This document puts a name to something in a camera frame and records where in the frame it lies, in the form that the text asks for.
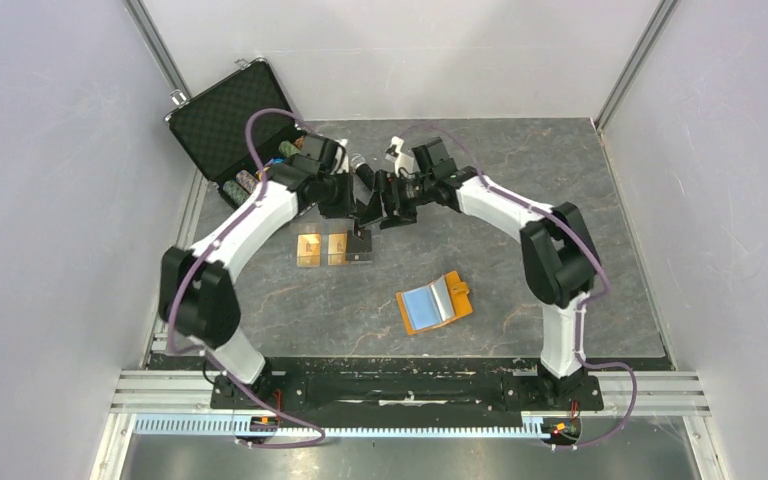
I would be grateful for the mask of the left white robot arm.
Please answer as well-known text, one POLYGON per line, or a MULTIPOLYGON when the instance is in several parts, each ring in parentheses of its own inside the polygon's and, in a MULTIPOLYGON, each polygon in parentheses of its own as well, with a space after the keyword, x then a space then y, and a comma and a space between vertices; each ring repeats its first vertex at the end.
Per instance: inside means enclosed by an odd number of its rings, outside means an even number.
POLYGON ((162 256, 160 318, 234 376, 236 394, 250 407, 272 399, 274 381, 243 331, 234 283, 264 243, 303 211, 317 206, 337 218, 356 214, 346 146, 344 139, 307 135, 298 153, 263 171, 251 196, 219 227, 162 256))

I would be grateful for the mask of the black glitter cylinder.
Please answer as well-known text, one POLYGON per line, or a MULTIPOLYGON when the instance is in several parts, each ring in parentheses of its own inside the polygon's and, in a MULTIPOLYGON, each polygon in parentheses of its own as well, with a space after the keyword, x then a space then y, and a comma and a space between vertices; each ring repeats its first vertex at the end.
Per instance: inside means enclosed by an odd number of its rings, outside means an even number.
POLYGON ((375 191, 375 171, 363 155, 353 154, 349 160, 350 172, 361 182, 365 189, 375 191))

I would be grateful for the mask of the green purple chip stack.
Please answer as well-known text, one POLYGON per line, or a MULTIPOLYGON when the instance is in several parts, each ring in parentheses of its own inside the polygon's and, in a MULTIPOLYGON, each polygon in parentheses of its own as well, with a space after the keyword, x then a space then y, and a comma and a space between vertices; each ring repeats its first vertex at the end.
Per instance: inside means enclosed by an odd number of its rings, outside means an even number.
POLYGON ((224 182, 221 190, 236 207, 243 205, 250 196, 249 192, 235 180, 224 182))

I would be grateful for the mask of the green red chip stack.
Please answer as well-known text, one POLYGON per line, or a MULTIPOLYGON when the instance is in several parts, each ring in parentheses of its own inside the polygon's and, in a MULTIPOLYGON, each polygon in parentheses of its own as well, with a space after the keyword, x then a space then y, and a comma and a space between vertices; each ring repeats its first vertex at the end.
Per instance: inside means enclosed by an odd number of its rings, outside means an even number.
POLYGON ((285 159, 289 159, 290 157, 300 153, 299 147, 290 141, 282 141, 278 146, 278 151, 279 154, 285 159))

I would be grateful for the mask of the middle gold card in case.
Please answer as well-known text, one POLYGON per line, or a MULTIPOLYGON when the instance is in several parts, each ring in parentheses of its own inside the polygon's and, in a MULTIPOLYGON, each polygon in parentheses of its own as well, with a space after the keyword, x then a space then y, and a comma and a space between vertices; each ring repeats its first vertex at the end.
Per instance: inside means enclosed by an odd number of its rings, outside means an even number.
POLYGON ((348 233, 330 233, 327 238, 327 264, 329 266, 347 265, 348 233))

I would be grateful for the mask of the black poker chip case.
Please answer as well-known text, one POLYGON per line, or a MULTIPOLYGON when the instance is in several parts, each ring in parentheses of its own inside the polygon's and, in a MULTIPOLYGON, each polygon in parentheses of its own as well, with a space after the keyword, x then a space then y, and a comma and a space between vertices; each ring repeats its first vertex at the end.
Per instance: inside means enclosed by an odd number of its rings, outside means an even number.
POLYGON ((317 205, 323 194, 321 180, 339 174, 336 169, 345 157, 337 141, 307 130, 262 58, 193 97, 166 121, 198 170, 234 209, 256 199, 263 181, 295 193, 299 210, 317 205), (295 143, 300 153, 283 158, 278 151, 282 141, 295 143), (221 186, 241 170, 256 176, 259 184, 236 207, 221 186))

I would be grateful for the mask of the gold card in case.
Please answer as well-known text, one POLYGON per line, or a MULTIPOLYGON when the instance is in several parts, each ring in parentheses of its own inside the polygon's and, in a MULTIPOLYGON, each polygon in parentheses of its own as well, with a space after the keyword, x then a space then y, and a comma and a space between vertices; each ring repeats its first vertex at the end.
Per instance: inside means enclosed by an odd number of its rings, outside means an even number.
POLYGON ((296 266, 315 268, 321 265, 322 238, 319 233, 302 233, 297 236, 296 266))
POLYGON ((330 233, 327 238, 327 264, 329 266, 347 265, 348 233, 330 233))

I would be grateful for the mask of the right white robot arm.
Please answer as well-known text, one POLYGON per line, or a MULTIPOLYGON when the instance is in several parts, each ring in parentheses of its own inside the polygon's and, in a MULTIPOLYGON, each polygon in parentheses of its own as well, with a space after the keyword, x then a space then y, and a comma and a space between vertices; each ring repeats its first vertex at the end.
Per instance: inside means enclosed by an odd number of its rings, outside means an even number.
POLYGON ((576 379, 588 364, 583 348, 587 305, 597 282, 609 285, 578 207, 537 202, 491 181, 478 164, 460 168, 435 137, 406 153, 394 137, 386 152, 394 171, 373 170, 362 160, 351 168, 372 196, 363 221, 382 229, 411 225, 419 207, 437 203, 485 221, 518 241, 526 284, 543 312, 540 400, 562 408, 578 393, 576 379))

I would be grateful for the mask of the left gold card in case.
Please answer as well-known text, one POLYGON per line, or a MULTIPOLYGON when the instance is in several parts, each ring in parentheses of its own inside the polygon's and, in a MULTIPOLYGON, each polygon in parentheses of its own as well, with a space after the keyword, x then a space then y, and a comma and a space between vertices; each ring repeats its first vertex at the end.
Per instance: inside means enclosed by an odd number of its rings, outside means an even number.
POLYGON ((302 233, 297 236, 296 266, 315 268, 321 265, 322 238, 319 233, 302 233))

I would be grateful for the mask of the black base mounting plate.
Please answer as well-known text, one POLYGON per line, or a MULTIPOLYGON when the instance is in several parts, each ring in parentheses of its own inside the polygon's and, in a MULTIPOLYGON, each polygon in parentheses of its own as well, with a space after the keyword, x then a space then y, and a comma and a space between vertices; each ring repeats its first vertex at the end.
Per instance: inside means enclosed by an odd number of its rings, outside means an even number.
POLYGON ((218 375, 214 411, 260 403, 328 428, 514 427, 523 412, 604 408, 598 379, 555 383, 530 357, 272 357, 249 399, 218 375))

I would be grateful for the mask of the black card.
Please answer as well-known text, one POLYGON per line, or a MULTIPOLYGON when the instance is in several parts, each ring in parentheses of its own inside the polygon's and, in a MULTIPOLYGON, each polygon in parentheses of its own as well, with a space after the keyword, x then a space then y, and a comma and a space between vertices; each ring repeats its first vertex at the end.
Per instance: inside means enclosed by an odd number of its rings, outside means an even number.
POLYGON ((358 243, 353 242, 350 239, 350 231, 348 233, 348 241, 347 241, 347 260, 349 261, 349 264, 355 264, 355 263, 368 263, 371 262, 373 259, 373 248, 372 248, 372 232, 371 232, 371 242, 370 243, 358 243))

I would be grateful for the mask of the orange leather card holder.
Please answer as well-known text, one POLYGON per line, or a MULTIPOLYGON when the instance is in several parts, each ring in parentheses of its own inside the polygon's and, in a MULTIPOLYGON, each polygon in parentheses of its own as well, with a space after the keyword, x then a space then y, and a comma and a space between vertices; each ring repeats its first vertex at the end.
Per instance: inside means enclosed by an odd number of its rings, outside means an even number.
POLYGON ((408 335, 416 335, 453 323, 473 313, 470 288, 457 271, 433 282, 396 295, 408 335))

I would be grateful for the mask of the purple patterned chip stack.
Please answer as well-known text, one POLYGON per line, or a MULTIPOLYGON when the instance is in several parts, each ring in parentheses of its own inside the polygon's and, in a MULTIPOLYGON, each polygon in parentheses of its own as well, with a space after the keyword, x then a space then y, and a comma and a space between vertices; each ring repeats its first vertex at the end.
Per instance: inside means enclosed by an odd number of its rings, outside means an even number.
POLYGON ((252 194, 259 184, 259 179, 246 170, 239 171, 235 175, 235 181, 249 194, 252 194))

